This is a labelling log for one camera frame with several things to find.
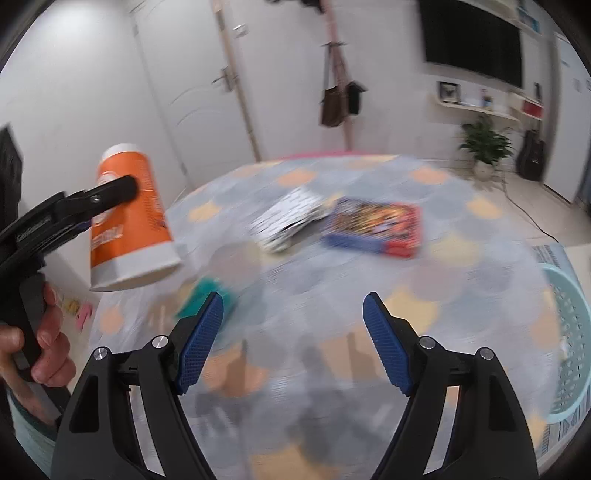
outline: table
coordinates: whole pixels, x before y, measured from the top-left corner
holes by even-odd
[[[405,260],[329,248],[319,226],[284,254],[262,252],[250,221],[303,184],[328,204],[343,195],[419,204],[420,252]],[[406,397],[387,381],[363,324],[370,291],[447,349],[493,348],[539,445],[557,377],[553,296],[503,211],[469,183],[404,155],[271,161],[197,189],[168,220],[182,267],[104,295],[89,347],[126,351],[168,333],[204,275],[237,295],[199,382],[181,398],[218,479],[371,477]],[[449,389],[428,470],[443,461],[456,398]],[[147,465],[161,472],[137,389],[132,406]]]

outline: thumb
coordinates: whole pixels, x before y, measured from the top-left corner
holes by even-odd
[[[0,355],[18,352],[25,342],[20,328],[0,325]]]

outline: board game box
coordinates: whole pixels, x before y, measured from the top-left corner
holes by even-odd
[[[324,239],[333,247],[412,257],[421,243],[420,209],[344,197],[329,216]]]

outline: silver screw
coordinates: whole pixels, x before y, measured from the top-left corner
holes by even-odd
[[[495,357],[495,353],[490,348],[482,348],[480,350],[480,356],[484,360],[492,360]]]
[[[431,348],[434,348],[437,343],[431,337],[421,337],[418,340],[418,344],[423,348],[430,350]]]
[[[92,356],[95,357],[95,360],[102,360],[107,356],[107,353],[109,351],[105,347],[100,346],[92,353]]]
[[[168,337],[164,335],[160,335],[152,340],[152,346],[154,348],[162,348],[168,345]]]

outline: framed photo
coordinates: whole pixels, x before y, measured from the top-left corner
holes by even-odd
[[[439,99],[443,103],[459,105],[462,102],[460,86],[457,83],[439,82]]]

